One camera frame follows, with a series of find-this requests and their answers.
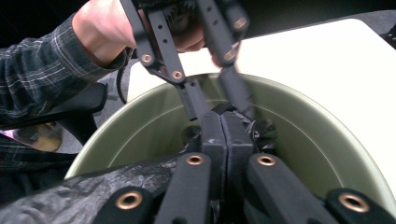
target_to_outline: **metal rivet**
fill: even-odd
[[[365,213],[370,210],[370,206],[366,201],[350,193],[341,194],[338,196],[338,201],[346,208],[355,212]]]
[[[235,29],[241,29],[242,27],[245,26],[245,24],[248,22],[248,20],[245,17],[240,18],[238,21],[236,21],[233,24],[233,28]]]
[[[190,156],[187,158],[187,163],[190,165],[200,165],[204,162],[204,158],[200,156]]]
[[[228,51],[225,55],[224,55],[224,59],[226,61],[230,61],[231,59],[233,59],[236,56],[236,50],[235,49],[231,49],[230,51]]]
[[[183,77],[183,74],[181,72],[179,72],[179,71],[174,71],[172,73],[172,77],[175,78],[175,79],[181,79]]]
[[[149,63],[149,62],[151,62],[151,60],[152,60],[152,58],[151,58],[151,56],[149,54],[143,54],[142,61],[144,63]]]
[[[130,191],[122,194],[116,202],[116,206],[123,210],[136,208],[143,201],[143,196],[138,191]]]
[[[261,156],[257,158],[257,161],[259,162],[259,164],[266,166],[273,166],[276,163],[276,161],[273,158],[267,156]]]

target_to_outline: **flannel sleeve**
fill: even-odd
[[[124,65],[125,51],[107,68],[92,62],[72,29],[73,16],[48,35],[0,49],[0,123],[44,114]]]

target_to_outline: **person's arm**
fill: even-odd
[[[202,27],[175,36],[181,51],[204,45]],[[119,0],[91,0],[51,34],[0,50],[0,123],[35,117],[125,62],[135,48]]]
[[[72,18],[51,34],[0,50],[0,122],[46,113],[55,99],[70,98],[124,64],[123,53],[107,68],[94,63],[76,37]]]

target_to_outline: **table surface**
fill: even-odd
[[[217,73],[207,49],[180,54],[186,76]],[[367,149],[396,195],[396,50],[366,24],[336,21],[244,40],[236,66],[311,98]],[[140,64],[131,69],[128,100],[163,81]]]

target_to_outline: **dark background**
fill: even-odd
[[[86,0],[1,0],[0,48],[51,32]],[[247,36],[384,9],[396,0],[240,0],[252,23]]]

